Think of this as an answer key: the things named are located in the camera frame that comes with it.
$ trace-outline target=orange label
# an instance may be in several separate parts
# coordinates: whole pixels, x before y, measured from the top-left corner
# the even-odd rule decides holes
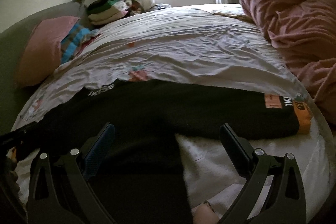
[[[310,113],[308,105],[304,102],[293,101],[294,112],[299,121],[299,131],[298,134],[309,134],[310,130]]]
[[[282,108],[280,97],[278,95],[265,94],[266,108]]]

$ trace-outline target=white mattress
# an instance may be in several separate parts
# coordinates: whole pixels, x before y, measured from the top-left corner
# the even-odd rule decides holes
[[[51,108],[68,101],[81,88],[98,89],[130,71],[149,78],[304,98],[314,118],[310,135],[252,141],[269,155],[295,155],[304,184],[307,220],[326,200],[335,178],[331,131],[302,84],[281,57],[246,19],[239,5],[209,4],[153,11],[101,28],[102,35],[75,60],[61,65],[26,103],[13,129],[41,120]],[[209,200],[222,216],[245,180],[236,173],[219,141],[176,136],[185,167],[191,207]],[[19,196],[28,199],[31,160],[18,164]],[[269,189],[264,186],[251,215],[261,209]]]

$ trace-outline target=crumpled bedsheet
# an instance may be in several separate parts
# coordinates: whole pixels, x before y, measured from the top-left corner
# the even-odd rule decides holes
[[[336,0],[240,1],[326,120],[336,124]]]

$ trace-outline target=pillow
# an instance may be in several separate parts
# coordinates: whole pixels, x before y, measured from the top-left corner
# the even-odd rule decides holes
[[[97,35],[98,31],[84,28],[80,23],[76,23],[68,35],[61,41],[62,58],[64,64],[76,57],[82,49],[82,45]]]
[[[20,87],[41,83],[61,64],[60,43],[78,21],[62,16],[43,20],[33,31],[16,74]]]
[[[60,16],[80,17],[80,23],[93,29],[83,4],[75,1],[60,4],[34,13],[0,33],[0,134],[11,130],[14,121],[38,86],[14,88],[17,64],[36,25],[44,19]]]

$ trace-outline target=black sweatpants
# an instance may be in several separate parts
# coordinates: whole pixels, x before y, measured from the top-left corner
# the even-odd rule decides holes
[[[249,140],[294,135],[300,125],[293,102],[279,99],[267,108],[259,92],[116,80],[100,90],[84,88],[49,111],[38,138],[18,148],[17,156],[35,147],[66,154],[110,122],[115,141],[89,183],[111,216],[118,224],[192,223],[174,134],[219,139],[219,127],[228,123]]]

